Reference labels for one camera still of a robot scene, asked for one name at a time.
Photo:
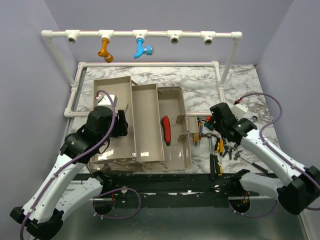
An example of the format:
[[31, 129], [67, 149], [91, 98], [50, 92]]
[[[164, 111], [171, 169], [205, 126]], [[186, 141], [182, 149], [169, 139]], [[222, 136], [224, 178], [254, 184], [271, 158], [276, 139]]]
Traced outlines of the brown translucent tool box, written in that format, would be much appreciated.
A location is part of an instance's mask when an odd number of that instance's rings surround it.
[[[189, 135], [197, 131], [197, 119], [187, 116], [181, 87], [133, 85], [125, 76], [94, 80], [93, 90], [116, 95], [116, 109], [125, 111], [128, 123], [127, 136], [112, 138], [106, 151], [91, 158], [93, 171], [165, 172], [191, 167]], [[170, 146], [164, 141], [164, 116], [170, 121]]]

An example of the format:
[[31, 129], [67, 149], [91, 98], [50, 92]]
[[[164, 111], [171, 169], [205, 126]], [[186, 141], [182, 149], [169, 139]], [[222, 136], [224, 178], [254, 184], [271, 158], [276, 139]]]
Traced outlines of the red utility knife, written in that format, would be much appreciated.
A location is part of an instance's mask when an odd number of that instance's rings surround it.
[[163, 138], [165, 144], [169, 147], [171, 145], [171, 124], [170, 124], [170, 119], [167, 115], [165, 115], [161, 119], [161, 125], [163, 128]]

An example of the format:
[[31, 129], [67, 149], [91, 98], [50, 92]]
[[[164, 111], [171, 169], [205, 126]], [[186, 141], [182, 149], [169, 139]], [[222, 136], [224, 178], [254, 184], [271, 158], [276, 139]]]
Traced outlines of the green handled screwdriver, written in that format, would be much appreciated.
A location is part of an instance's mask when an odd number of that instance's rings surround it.
[[210, 117], [210, 116], [207, 116], [207, 118], [206, 118], [206, 120], [205, 120], [205, 122], [204, 122], [204, 126], [205, 126], [207, 129], [213, 131], [213, 130], [215, 129], [215, 128], [214, 128], [214, 124], [213, 124], [212, 122], [210, 122], [210, 120], [211, 120], [211, 117]]

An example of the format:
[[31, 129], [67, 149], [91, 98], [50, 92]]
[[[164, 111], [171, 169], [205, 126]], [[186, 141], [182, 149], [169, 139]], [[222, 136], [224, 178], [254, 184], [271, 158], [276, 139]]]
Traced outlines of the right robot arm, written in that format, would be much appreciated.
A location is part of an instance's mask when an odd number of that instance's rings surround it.
[[233, 142], [258, 157], [275, 178], [247, 170], [230, 183], [230, 191], [241, 196], [255, 192], [277, 200], [293, 215], [299, 215], [320, 196], [320, 171], [297, 162], [272, 142], [264, 138], [258, 127], [247, 118], [237, 119], [227, 103], [210, 107], [214, 129], [229, 142]]

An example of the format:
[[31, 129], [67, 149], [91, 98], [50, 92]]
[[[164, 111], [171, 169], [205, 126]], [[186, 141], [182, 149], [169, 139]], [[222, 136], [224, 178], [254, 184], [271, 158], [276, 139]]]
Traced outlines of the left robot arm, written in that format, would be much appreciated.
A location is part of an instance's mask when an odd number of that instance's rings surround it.
[[10, 217], [38, 240], [50, 240], [61, 229], [66, 218], [89, 199], [107, 197], [111, 185], [101, 172], [93, 174], [83, 186], [63, 195], [73, 178], [99, 153], [111, 138], [128, 134], [125, 111], [96, 106], [86, 123], [76, 132], [66, 136], [50, 173], [23, 206], [15, 207]]

